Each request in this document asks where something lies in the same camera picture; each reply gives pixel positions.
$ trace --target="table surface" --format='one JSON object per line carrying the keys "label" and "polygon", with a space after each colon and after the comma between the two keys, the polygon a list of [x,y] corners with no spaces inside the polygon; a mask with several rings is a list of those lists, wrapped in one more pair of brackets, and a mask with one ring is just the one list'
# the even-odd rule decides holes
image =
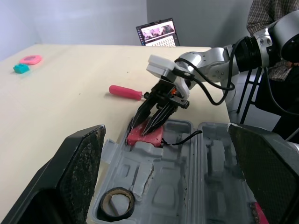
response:
{"label": "table surface", "polygon": [[[158,81],[146,71],[151,54],[174,60],[187,51],[208,49],[45,44],[0,62],[0,221],[67,136],[104,124],[105,140],[123,137],[142,101],[112,96],[110,85],[150,91]],[[28,55],[43,60],[29,72],[14,73],[13,67]],[[215,100],[222,97],[221,90],[205,85]],[[189,101],[187,110],[179,108],[171,118],[188,120],[194,127],[229,122],[226,105],[211,105],[198,86]]]}

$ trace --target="tool case compartment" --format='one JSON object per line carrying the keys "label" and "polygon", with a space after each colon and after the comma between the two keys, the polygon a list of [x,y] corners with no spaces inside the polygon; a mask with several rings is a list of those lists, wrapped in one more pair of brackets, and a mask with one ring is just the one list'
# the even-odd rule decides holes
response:
{"label": "tool case compartment", "polygon": [[[131,217],[119,224],[251,224],[255,199],[237,162],[225,124],[203,123],[203,133],[182,145],[154,147],[108,140],[102,160],[110,166],[90,207],[94,223],[108,223],[100,215],[100,201],[110,189],[122,187],[135,196]],[[195,129],[188,121],[167,120],[163,138],[179,142]]]}

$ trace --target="laptop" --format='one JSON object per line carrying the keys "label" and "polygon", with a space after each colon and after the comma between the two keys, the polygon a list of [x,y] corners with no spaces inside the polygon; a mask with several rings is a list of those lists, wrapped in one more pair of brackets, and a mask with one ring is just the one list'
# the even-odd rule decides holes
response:
{"label": "laptop", "polygon": [[172,18],[138,26],[136,29],[143,46],[179,46],[178,35]]}

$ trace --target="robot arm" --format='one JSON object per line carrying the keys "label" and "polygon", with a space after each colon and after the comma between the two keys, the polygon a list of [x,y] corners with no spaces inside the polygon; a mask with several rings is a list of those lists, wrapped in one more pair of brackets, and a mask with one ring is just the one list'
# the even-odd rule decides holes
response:
{"label": "robot arm", "polygon": [[[224,98],[228,90],[233,90],[231,77],[239,72],[267,68],[280,61],[281,58],[299,62],[299,11],[294,11],[261,30],[253,37],[244,37],[235,45],[223,48],[213,48],[206,52],[188,52],[175,62],[158,56],[150,56],[147,70],[160,78],[146,93],[147,99],[137,110],[132,122],[132,128],[144,122],[150,115],[150,110],[157,105],[158,111],[149,120],[143,135],[160,127],[178,107],[189,106],[189,90],[199,84],[206,92],[201,82],[207,81],[213,86],[223,89]],[[228,86],[220,87],[214,83],[228,80]],[[219,105],[224,98],[214,105]]]}

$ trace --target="gray wall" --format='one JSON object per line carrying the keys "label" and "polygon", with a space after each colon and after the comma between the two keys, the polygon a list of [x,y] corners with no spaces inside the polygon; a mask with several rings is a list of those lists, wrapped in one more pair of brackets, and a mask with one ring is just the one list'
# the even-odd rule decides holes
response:
{"label": "gray wall", "polygon": [[147,0],[148,21],[172,17],[182,46],[221,47],[248,35],[252,0]]}
{"label": "gray wall", "polygon": [[140,45],[146,0],[0,0],[0,61],[35,43]]}
{"label": "gray wall", "polygon": [[25,0],[0,0],[0,61],[39,42],[27,8]]}
{"label": "gray wall", "polygon": [[43,43],[140,45],[146,0],[30,0]]}

